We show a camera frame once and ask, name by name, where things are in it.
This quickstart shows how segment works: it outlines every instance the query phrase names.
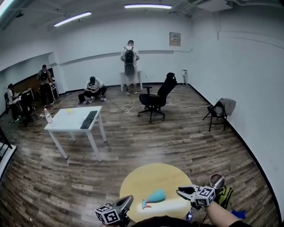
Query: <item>round tabletop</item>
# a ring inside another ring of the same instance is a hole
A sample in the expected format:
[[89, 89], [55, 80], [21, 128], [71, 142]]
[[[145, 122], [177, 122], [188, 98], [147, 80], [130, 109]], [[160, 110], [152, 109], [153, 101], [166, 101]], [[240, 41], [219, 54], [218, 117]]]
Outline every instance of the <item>round tabletop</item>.
[[[179, 186], [192, 184], [180, 169], [162, 163], [141, 166], [132, 171], [122, 183], [120, 198], [133, 195], [134, 201], [127, 215], [135, 222], [155, 216], [184, 218], [191, 208], [190, 202], [177, 195]], [[142, 200], [159, 189], [163, 189], [166, 199], [160, 203], [149, 203], [152, 208], [142, 209]]]

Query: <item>black office chair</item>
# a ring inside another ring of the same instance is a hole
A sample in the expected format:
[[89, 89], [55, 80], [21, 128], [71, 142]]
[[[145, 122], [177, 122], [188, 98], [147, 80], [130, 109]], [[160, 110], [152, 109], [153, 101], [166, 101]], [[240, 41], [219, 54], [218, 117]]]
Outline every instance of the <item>black office chair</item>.
[[145, 105], [144, 111], [141, 111], [138, 113], [138, 117], [142, 113], [151, 112], [150, 114], [150, 123], [152, 122], [152, 113], [159, 113], [163, 115], [163, 118], [165, 118], [165, 114], [162, 113], [161, 107], [163, 107], [166, 104], [166, 98], [167, 95], [171, 92], [171, 90], [176, 86], [177, 80], [174, 76], [174, 73], [168, 73], [167, 78], [161, 88], [158, 91], [158, 95], [150, 94], [150, 86], [143, 86], [144, 88], [147, 88], [147, 94], [140, 94], [139, 100], [140, 102]]
[[[227, 114], [224, 109], [224, 106], [222, 105], [221, 102], [217, 102], [214, 106], [210, 105], [207, 107], [208, 109], [208, 114], [211, 114], [211, 120], [210, 120], [210, 126], [209, 126], [209, 131], [211, 130], [211, 125], [224, 125], [224, 131], [226, 127], [226, 122], [227, 122]], [[224, 120], [224, 123], [212, 123], [212, 118], [217, 117], [217, 120], [219, 118], [222, 118]]]
[[31, 101], [28, 97], [28, 94], [23, 94], [21, 97], [21, 101], [20, 101], [21, 107], [22, 107], [22, 113], [21, 116], [26, 117], [26, 119], [23, 120], [24, 125], [27, 126], [29, 121], [34, 122], [34, 120], [32, 119], [33, 116], [36, 117], [35, 114], [32, 114], [32, 110], [33, 107], [31, 106]]

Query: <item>chair armrest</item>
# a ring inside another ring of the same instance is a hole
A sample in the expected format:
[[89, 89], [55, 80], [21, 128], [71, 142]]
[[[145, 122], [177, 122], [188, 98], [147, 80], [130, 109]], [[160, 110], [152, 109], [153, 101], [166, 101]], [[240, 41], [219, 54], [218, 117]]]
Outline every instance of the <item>chair armrest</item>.
[[147, 88], [147, 94], [150, 94], [150, 88], [152, 88], [152, 87], [145, 85], [145, 86], [143, 86], [143, 88]]

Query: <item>fluorescent tube light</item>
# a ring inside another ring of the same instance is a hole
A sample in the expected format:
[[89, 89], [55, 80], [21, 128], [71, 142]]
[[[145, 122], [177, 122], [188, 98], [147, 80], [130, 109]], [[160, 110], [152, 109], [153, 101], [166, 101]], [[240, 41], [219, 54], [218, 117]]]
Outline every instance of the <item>fluorescent tube light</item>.
[[70, 18], [68, 18], [68, 19], [66, 19], [66, 20], [63, 20], [63, 21], [61, 21], [61, 22], [59, 22], [59, 23], [56, 23], [56, 24], [54, 25], [54, 27], [58, 27], [58, 26], [60, 26], [60, 25], [62, 25], [62, 24], [69, 23], [69, 22], [71, 22], [71, 21], [73, 21], [73, 20], [77, 20], [77, 19], [79, 19], [79, 18], [82, 18], [82, 17], [85, 17], [85, 16], [89, 16], [89, 15], [91, 15], [91, 14], [92, 14], [91, 12], [85, 12], [85, 13], [82, 13], [82, 14], [79, 14], [79, 15], [76, 15], [76, 16], [73, 16], [73, 17], [70, 17]]
[[161, 8], [161, 9], [171, 9], [171, 5], [161, 5], [161, 4], [129, 4], [124, 5], [125, 9], [129, 8]]
[[0, 5], [0, 17], [14, 0], [4, 0]]

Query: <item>white t-shirt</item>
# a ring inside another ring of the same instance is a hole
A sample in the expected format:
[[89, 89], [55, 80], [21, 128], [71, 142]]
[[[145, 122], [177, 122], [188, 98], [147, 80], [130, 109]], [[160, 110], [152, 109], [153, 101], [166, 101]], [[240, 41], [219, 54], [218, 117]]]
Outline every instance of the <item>white t-shirt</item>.
[[[124, 55], [125, 55], [125, 53], [126, 53], [126, 51], [127, 51], [126, 49], [127, 49], [127, 50], [131, 50], [132, 47], [131, 47], [131, 46], [126, 46], [126, 47], [124, 47], [124, 48], [122, 49], [120, 56], [123, 57], [123, 58], [124, 58]], [[134, 64], [134, 67], [136, 67], [136, 66], [137, 66], [136, 58], [139, 56], [139, 53], [138, 53], [138, 50], [136, 49], [136, 47], [134, 47], [132, 51], [133, 51], [133, 53], [134, 53], [134, 57], [133, 57], [133, 62], [134, 62], [134, 63], [133, 63], [133, 64]]]
[[13, 93], [12, 93], [12, 91], [10, 89], [7, 90], [7, 95], [8, 95], [8, 99], [9, 99], [8, 104], [12, 105], [13, 104], [13, 98], [12, 98]]
[[90, 89], [90, 90], [95, 90], [97, 89], [98, 87], [100, 87], [101, 85], [103, 85], [103, 82], [96, 77], [96, 81], [95, 81], [95, 84], [94, 85], [90, 85], [90, 81], [88, 80], [87, 81], [87, 84], [86, 84], [86, 89]]

